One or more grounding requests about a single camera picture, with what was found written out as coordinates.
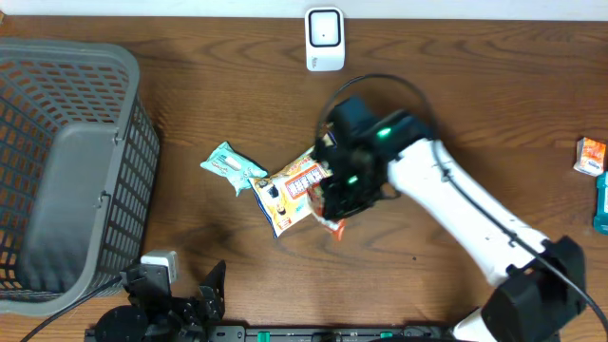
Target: yellow snack package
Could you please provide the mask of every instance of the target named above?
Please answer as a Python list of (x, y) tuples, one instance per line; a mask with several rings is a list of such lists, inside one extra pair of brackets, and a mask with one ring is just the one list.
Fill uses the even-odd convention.
[[(327, 145), (334, 144), (329, 135), (324, 140)], [(275, 238), (312, 212), (307, 189), (332, 174), (311, 158), (312, 152), (311, 147), (270, 178), (249, 179), (257, 205), (273, 227)]]

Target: gray plastic basket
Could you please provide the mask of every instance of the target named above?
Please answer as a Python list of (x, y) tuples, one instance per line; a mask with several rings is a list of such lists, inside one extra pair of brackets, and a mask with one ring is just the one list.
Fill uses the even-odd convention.
[(138, 257), (159, 156), (139, 78), (121, 47), (0, 39), (0, 313), (55, 313)]

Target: light blue snack wrapper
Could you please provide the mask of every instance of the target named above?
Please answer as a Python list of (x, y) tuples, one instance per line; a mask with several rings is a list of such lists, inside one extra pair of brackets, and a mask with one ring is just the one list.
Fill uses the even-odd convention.
[(250, 178), (268, 175), (268, 172), (235, 152), (228, 142), (222, 142), (200, 167), (227, 178), (237, 190), (237, 196), (240, 190), (251, 189)]

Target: wooden table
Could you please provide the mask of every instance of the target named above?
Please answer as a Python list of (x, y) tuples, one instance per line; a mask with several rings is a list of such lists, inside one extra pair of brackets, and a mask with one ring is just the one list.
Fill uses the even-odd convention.
[[(0, 27), (2, 36), (114, 43), (137, 57), (143, 102), (162, 132), (144, 250), (178, 251), (175, 295), (194, 295), (225, 259), (225, 318), (251, 325), (454, 323), (485, 303), (491, 289), (472, 260), (410, 199), (350, 219), (339, 243), (311, 218), (273, 239), (251, 191), (236, 198), (199, 168), (228, 141), (279, 170), (312, 145), (318, 111), (339, 85), (379, 71), (427, 93), (449, 150), (507, 208), (584, 247), (589, 293), (608, 309), (595, 179), (572, 170), (580, 137), (608, 137), (606, 24), (349, 20), (346, 34), (344, 69), (311, 73), (300, 19), (8, 17)], [(378, 110), (407, 105), (396, 87), (357, 89)], [(91, 300), (36, 339), (81, 340), (124, 303)], [(0, 316), (0, 339), (40, 321)], [(563, 340), (602, 334), (587, 310)]]

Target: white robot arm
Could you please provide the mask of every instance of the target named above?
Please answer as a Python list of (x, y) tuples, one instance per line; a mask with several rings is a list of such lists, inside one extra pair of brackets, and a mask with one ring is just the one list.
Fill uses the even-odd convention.
[[(507, 268), (522, 268), (534, 257), (520, 245), (510, 241), (496, 225), (473, 207), (450, 182), (432, 151), (436, 144), (437, 157), (450, 176), (473, 199), (482, 203), (487, 213), (516, 233), (538, 253), (544, 251), (547, 236), (530, 228), (506, 210), (454, 161), (441, 142), (422, 139), (403, 150), (400, 160), (389, 163), (389, 182), (399, 192), (407, 194), (427, 209), (471, 255), (487, 282), (497, 287), (507, 278)], [(481, 317), (481, 309), (456, 325), (453, 335), (466, 341), (496, 341)]]
[[(379, 119), (356, 96), (332, 108), (344, 89), (372, 78), (416, 93), (432, 116), (424, 93), (398, 76), (369, 74), (342, 85), (317, 123), (313, 157), (333, 172), (320, 182), (323, 218), (347, 218), (386, 199), (386, 181), (426, 208), (496, 287), (480, 310), (452, 329), (457, 339), (544, 341), (585, 305), (608, 331), (608, 320), (584, 291), (584, 255), (578, 244), (569, 237), (552, 242), (506, 210), (447, 153), (436, 139), (436, 122), (427, 125), (404, 109)], [(335, 145), (320, 139), (323, 124)]]

